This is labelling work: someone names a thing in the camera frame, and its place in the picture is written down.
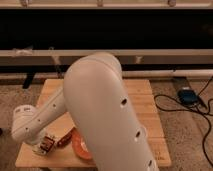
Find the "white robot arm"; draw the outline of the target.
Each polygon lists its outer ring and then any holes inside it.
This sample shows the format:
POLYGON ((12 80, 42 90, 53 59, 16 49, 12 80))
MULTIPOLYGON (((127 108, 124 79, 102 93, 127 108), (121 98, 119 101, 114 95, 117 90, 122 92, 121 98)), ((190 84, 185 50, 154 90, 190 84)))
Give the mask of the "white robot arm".
POLYGON ((14 110, 12 138, 28 141, 69 113, 99 171, 159 171, 122 79, 118 59, 99 52, 74 62, 39 108, 14 110))

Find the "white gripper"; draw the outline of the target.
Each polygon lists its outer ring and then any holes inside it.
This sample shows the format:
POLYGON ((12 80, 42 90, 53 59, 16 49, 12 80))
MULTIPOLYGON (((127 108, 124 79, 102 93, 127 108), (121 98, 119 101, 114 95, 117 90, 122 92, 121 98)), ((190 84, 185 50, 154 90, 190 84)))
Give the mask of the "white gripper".
POLYGON ((39 135, 38 143, 33 147, 35 154, 47 154, 49 147, 47 146, 48 134, 46 132, 39 135))

